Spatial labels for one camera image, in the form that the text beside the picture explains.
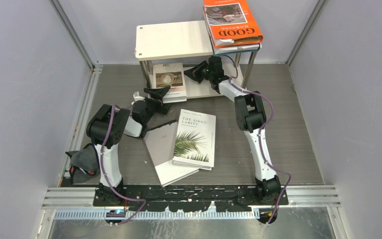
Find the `white coffee cover book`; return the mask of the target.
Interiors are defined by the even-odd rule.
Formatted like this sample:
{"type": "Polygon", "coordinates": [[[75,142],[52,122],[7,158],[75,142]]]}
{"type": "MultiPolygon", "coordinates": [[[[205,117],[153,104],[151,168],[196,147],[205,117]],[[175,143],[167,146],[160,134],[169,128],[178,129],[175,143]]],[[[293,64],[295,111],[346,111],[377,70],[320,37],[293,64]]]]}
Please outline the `white coffee cover book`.
{"type": "Polygon", "coordinates": [[[170,87],[169,91],[162,98],[163,103],[185,102],[187,100],[187,90],[183,64],[166,63],[153,65],[151,87],[152,89],[170,87]]]}

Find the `teal Humor book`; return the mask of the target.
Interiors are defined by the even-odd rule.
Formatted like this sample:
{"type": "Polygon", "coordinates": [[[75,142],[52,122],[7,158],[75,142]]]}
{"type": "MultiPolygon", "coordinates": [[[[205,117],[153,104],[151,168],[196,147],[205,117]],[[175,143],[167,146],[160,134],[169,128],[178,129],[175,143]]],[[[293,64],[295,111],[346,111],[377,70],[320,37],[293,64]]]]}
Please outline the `teal Humor book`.
{"type": "Polygon", "coordinates": [[[249,45],[237,45],[237,46],[227,46],[221,48],[215,48],[212,46],[212,52],[215,56],[222,56],[227,54],[238,54],[244,52],[257,52],[261,49],[262,45],[258,44],[249,44],[249,45]]]}

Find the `grey white notebook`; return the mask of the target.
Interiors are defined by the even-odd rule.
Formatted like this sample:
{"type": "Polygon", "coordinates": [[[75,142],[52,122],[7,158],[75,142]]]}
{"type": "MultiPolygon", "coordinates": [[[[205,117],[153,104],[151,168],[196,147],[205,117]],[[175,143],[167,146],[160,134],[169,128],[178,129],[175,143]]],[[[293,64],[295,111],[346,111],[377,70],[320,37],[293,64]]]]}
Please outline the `grey white notebook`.
{"type": "Polygon", "coordinates": [[[199,169],[173,164],[178,122],[172,120],[147,131],[144,142],[160,181],[165,187],[191,176],[199,169]]]}

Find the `white palm leaf book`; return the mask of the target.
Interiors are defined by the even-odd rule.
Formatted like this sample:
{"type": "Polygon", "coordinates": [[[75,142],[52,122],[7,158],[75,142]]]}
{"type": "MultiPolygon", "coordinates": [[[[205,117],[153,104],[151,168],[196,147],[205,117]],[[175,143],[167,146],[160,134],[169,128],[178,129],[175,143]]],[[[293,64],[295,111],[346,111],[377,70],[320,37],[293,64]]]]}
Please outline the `white palm leaf book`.
{"type": "Polygon", "coordinates": [[[216,116],[182,109],[173,163],[212,170],[215,158],[216,116]]]}

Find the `orange book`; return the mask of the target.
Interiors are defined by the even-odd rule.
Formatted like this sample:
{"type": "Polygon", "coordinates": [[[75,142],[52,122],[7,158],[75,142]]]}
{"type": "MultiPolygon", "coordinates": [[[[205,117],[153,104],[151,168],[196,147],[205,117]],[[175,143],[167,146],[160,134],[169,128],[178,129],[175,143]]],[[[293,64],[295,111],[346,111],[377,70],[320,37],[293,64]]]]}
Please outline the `orange book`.
{"type": "Polygon", "coordinates": [[[204,0],[203,16],[214,48],[262,43],[246,0],[204,0]]]}

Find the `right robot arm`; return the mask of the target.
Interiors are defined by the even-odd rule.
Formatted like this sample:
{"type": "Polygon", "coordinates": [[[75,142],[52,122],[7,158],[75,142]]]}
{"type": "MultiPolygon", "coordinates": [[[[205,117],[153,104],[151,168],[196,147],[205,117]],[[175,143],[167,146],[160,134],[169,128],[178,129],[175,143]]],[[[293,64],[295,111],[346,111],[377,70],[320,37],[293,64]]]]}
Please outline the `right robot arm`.
{"type": "Polygon", "coordinates": [[[248,140],[254,160],[256,198],[264,205],[274,199],[280,200],[284,190],[271,162],[266,141],[265,127],[271,120],[266,116],[263,104],[266,98],[259,92],[235,84],[234,78],[224,73],[222,59],[217,56],[185,70],[184,75],[197,83],[207,80],[214,91],[234,103],[237,125],[248,140]]]}

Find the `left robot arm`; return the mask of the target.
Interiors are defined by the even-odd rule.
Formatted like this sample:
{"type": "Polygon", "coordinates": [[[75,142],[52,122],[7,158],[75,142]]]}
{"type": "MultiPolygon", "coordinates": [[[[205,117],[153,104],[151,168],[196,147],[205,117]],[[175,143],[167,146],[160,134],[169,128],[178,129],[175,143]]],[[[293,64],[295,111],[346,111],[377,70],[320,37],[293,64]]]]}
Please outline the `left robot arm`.
{"type": "Polygon", "coordinates": [[[134,93],[132,109],[103,104],[87,126],[100,168],[100,181],[96,196],[105,203],[118,206],[130,198],[125,196],[123,177],[119,168],[118,147],[123,135],[143,139],[148,122],[155,113],[167,114],[170,104],[163,97],[170,87],[145,88],[148,97],[134,93]]]}

